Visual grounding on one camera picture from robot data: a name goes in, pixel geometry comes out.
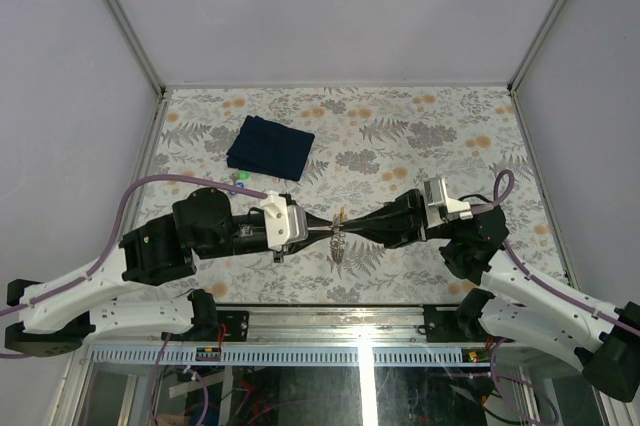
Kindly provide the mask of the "metal keyring with yellow grip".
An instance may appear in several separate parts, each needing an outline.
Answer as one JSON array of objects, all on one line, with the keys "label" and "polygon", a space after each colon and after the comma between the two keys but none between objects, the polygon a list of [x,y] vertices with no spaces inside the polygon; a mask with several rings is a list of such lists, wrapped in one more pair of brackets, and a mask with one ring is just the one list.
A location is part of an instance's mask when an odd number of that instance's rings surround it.
[{"label": "metal keyring with yellow grip", "polygon": [[346,234],[342,231],[342,226],[345,220],[345,210],[341,207],[339,212],[334,216],[330,226],[330,253],[331,260],[335,264],[340,264],[344,257]]}]

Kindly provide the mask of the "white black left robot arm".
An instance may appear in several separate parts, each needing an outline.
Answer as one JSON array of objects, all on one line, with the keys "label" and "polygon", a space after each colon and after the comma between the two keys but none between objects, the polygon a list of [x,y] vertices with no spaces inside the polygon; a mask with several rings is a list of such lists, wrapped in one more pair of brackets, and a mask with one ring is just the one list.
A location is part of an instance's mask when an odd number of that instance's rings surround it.
[{"label": "white black left robot arm", "polygon": [[213,295],[203,289],[161,301],[121,298],[192,277],[199,260],[263,252],[280,259],[330,236],[330,226],[285,194],[271,194],[235,216],[224,192],[200,188],[92,263],[49,282],[10,282],[7,303],[19,315],[4,331],[6,353],[53,357],[97,340],[144,336],[222,343],[225,328]]}]

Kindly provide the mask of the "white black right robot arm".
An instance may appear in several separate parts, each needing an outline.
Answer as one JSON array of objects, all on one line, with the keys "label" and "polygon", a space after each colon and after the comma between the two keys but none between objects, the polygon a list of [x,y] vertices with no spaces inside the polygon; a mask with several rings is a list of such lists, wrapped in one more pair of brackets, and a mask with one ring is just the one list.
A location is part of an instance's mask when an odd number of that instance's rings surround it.
[{"label": "white black right robot arm", "polygon": [[475,286],[455,311],[463,338],[513,340],[560,359],[616,400],[636,396],[638,304],[616,306],[517,260],[499,205],[413,189],[341,228],[387,249],[444,240],[439,252],[447,269]]}]

